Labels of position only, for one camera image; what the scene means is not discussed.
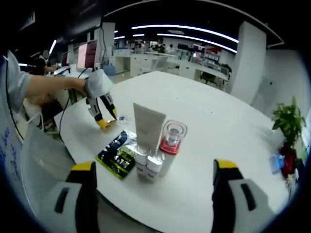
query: green leaves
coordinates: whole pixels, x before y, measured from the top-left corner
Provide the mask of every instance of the green leaves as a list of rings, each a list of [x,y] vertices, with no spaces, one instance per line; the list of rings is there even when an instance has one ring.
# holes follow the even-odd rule
[[[287,139],[288,145],[293,147],[301,135],[301,124],[306,125],[305,119],[301,116],[301,111],[297,107],[295,97],[293,97],[292,104],[289,106],[283,103],[277,104],[277,109],[273,111],[273,115],[275,123],[272,129],[280,128]]]

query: potted plant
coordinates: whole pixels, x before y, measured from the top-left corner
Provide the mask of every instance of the potted plant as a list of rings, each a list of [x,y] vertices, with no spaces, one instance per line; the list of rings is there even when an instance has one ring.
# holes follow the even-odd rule
[[[287,178],[288,174],[293,174],[295,170],[295,161],[297,159],[294,149],[297,139],[301,136],[302,124],[306,126],[304,117],[301,116],[300,109],[297,107],[296,99],[293,97],[291,105],[277,104],[277,109],[273,111],[274,125],[273,130],[280,128],[286,138],[280,154],[284,155],[284,167],[282,174]]]

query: gray shirt sleeve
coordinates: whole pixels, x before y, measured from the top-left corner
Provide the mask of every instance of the gray shirt sleeve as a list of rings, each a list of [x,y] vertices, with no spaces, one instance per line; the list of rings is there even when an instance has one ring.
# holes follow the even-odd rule
[[[31,74],[20,71],[16,57],[8,52],[8,93],[12,110],[19,112],[26,96]]]

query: white round table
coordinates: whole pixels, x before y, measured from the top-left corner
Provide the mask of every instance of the white round table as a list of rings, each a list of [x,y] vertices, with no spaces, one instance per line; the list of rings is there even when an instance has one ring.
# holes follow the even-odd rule
[[[99,192],[130,217],[165,233],[210,232],[215,158],[236,163],[268,195],[276,213],[286,203],[285,182],[281,174],[271,173],[272,152],[264,137],[273,123],[256,109],[213,87],[163,72],[118,83],[111,94],[119,115],[132,116],[130,124],[101,131],[85,100],[65,111],[61,135],[76,163],[95,161],[123,129],[135,132],[133,102],[188,126],[170,171],[156,183],[139,181],[136,169],[121,181],[96,162]],[[104,118],[112,119],[99,103]]]

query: robotic arm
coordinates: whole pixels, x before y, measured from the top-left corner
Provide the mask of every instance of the robotic arm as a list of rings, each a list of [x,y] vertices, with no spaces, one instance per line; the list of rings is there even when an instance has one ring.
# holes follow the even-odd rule
[[[86,103],[90,105],[89,112],[103,130],[110,127],[114,121],[105,121],[103,119],[103,115],[98,106],[98,98],[102,100],[112,117],[117,120],[117,109],[110,95],[112,85],[111,80],[102,69],[94,71],[86,80],[85,89],[88,95]]]

